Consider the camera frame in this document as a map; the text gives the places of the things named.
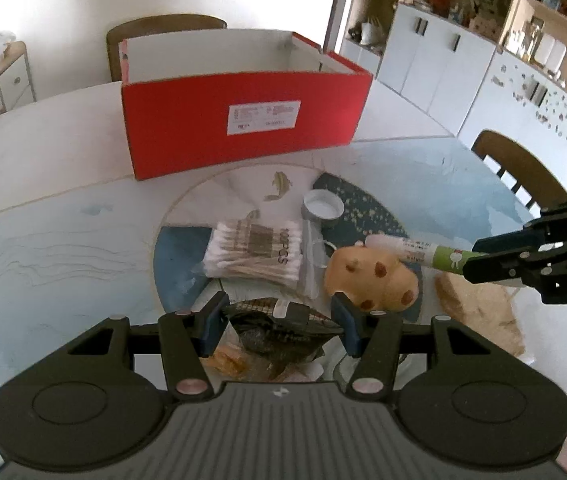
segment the figurine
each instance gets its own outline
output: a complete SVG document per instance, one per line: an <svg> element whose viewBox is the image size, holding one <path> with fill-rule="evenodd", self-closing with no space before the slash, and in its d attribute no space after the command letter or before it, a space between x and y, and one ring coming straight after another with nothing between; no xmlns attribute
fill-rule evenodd
<svg viewBox="0 0 567 480"><path fill-rule="evenodd" d="M401 312L419 296L416 274L396 254L365 246L336 250L328 262L324 287L330 296L343 292L366 312Z"/></svg>

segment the wooden chair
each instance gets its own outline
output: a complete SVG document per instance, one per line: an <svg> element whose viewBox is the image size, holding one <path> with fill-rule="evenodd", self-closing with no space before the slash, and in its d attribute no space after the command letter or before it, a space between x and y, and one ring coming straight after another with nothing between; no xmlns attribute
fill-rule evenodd
<svg viewBox="0 0 567 480"><path fill-rule="evenodd" d="M500 164L497 176L507 171L515 179L512 192L524 188L532 199L526 204L530 209L534 203L540 207L551 207L567 200L567 192L559 181L535 158L532 153L513 140L489 130L481 132L472 146L472 151L484 160L490 156Z"/></svg>
<svg viewBox="0 0 567 480"><path fill-rule="evenodd" d="M119 62L119 43L130 38L151 36L163 32L179 30L203 30L206 28L227 28L228 23L213 16L203 14L164 14L148 16L131 22L121 23L108 31L105 42L108 46L108 62L113 81L121 81L121 63Z"/></svg>

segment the kitchen cabinet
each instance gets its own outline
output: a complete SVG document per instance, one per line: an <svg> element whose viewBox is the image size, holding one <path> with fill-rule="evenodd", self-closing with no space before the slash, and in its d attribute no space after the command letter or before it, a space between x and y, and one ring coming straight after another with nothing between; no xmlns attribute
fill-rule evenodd
<svg viewBox="0 0 567 480"><path fill-rule="evenodd" d="M567 191L567 92L508 52L495 54L459 140L484 130L521 144Z"/></svg>
<svg viewBox="0 0 567 480"><path fill-rule="evenodd" d="M395 12L377 79L401 93L407 73L417 53L423 20L431 17L414 7L399 5Z"/></svg>
<svg viewBox="0 0 567 480"><path fill-rule="evenodd" d="M428 16L421 25L421 39L412 65L401 89L401 95L417 105L424 112L428 111L435 97L435 92L446 66L451 58L452 49L450 25L436 16Z"/></svg>
<svg viewBox="0 0 567 480"><path fill-rule="evenodd" d="M371 72L372 75L377 75L377 70L381 63L381 56L379 54L375 54L371 50L347 38L343 40L340 54L368 72Z"/></svg>
<svg viewBox="0 0 567 480"><path fill-rule="evenodd" d="M494 51L455 23L399 5L377 79L456 135Z"/></svg>
<svg viewBox="0 0 567 480"><path fill-rule="evenodd" d="M428 115L449 132L456 135L461 129L494 52L494 44L471 32L455 33L452 55L428 108Z"/></svg>

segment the open cardboard box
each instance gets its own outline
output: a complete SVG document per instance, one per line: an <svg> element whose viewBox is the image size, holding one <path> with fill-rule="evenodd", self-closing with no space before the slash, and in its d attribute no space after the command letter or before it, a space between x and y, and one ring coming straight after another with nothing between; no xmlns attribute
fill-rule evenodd
<svg viewBox="0 0 567 480"><path fill-rule="evenodd" d="M137 179L348 144L372 74L295 32L189 30L121 43Z"/></svg>

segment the green label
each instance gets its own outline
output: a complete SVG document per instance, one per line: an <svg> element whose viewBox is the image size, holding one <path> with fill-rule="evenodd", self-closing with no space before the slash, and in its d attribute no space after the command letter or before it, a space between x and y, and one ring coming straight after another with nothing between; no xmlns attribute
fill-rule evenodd
<svg viewBox="0 0 567 480"><path fill-rule="evenodd" d="M439 246L435 251L433 258L433 267L454 274L463 274L463 266L466 262L475 256L481 256L482 253L473 253L472 251L462 251L461 249L451 249L449 247Z"/></svg>

